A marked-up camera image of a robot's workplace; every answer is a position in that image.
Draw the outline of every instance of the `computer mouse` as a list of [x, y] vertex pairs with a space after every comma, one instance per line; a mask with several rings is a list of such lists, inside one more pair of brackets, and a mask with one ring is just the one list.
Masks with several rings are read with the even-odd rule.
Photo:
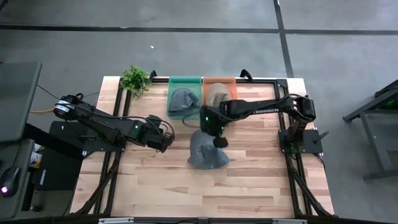
[[0, 194], [3, 197], [12, 197], [18, 191], [19, 168], [10, 167], [6, 169], [0, 177]]

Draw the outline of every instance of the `yellow cable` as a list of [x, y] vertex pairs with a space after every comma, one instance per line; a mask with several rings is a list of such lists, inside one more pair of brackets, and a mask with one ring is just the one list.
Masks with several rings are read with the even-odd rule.
[[48, 110], [43, 110], [43, 111], [29, 111], [31, 113], [48, 113], [48, 112], [52, 112], [54, 110], [54, 108], [48, 109]]

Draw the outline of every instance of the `teal bin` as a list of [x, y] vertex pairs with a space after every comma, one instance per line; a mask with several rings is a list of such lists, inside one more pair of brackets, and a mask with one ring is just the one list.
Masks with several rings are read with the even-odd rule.
[[[201, 77], [170, 77], [169, 78], [169, 93], [167, 97], [167, 111], [166, 114], [171, 120], [182, 120], [185, 115], [193, 114], [188, 116], [186, 120], [199, 120], [199, 110], [202, 105], [202, 93], [201, 93]], [[189, 107], [186, 110], [170, 111], [169, 109], [176, 108], [178, 104], [185, 105], [192, 99], [197, 99], [197, 103], [194, 106]]]

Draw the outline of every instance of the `gray hat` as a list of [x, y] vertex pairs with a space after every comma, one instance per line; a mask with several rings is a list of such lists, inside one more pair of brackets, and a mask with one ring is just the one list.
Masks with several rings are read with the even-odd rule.
[[185, 115], [197, 105], [199, 99], [188, 88], [178, 88], [173, 91], [169, 103], [169, 115]]
[[228, 156], [222, 149], [213, 144], [213, 136], [198, 130], [192, 134], [190, 140], [191, 157], [188, 162], [197, 169], [217, 169], [229, 162]]

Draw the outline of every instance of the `green storage bin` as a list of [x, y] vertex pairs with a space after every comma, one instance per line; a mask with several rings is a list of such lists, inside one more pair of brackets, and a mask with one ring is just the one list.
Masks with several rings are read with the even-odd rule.
[[[172, 94], [179, 88], [187, 88], [198, 98], [197, 107], [194, 109], [182, 112], [179, 115], [169, 114], [169, 106], [172, 99]], [[166, 114], [171, 120], [182, 120], [184, 115], [195, 113], [193, 116], [185, 118], [186, 120], [199, 120], [199, 111], [202, 105], [201, 93], [201, 77], [170, 77], [169, 78], [169, 93], [167, 97], [167, 111]]]

